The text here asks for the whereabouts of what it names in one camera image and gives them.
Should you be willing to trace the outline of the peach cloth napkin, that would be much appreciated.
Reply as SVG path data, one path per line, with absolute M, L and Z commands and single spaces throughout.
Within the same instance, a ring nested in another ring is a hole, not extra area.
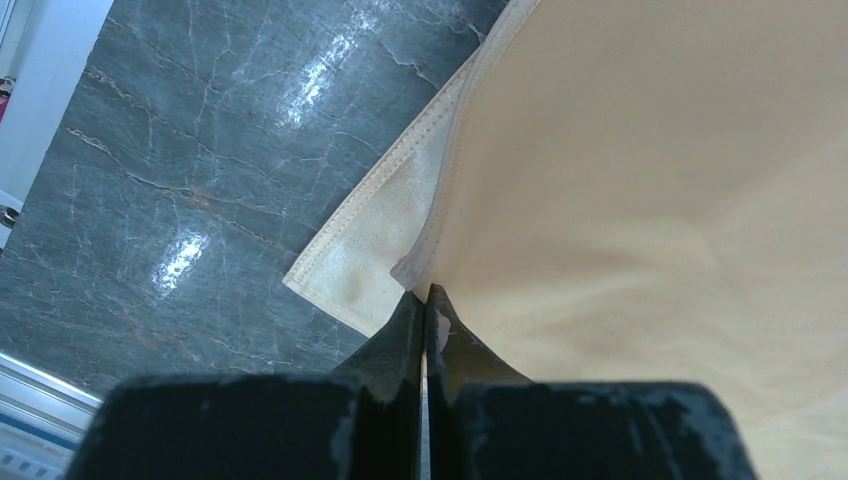
M 512 1 L 284 279 L 403 290 L 535 380 L 689 380 L 763 479 L 847 475 L 847 5 Z

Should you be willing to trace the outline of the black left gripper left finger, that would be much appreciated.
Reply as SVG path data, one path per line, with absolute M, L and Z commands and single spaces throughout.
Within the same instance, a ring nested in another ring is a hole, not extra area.
M 324 374 L 163 375 L 121 383 L 70 479 L 416 479 L 423 303 Z

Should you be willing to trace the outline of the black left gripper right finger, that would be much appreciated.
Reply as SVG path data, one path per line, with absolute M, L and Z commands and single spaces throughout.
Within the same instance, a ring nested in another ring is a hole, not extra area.
M 736 424 L 687 382 L 534 382 L 466 325 L 445 289 L 425 303 L 436 479 L 752 479 Z

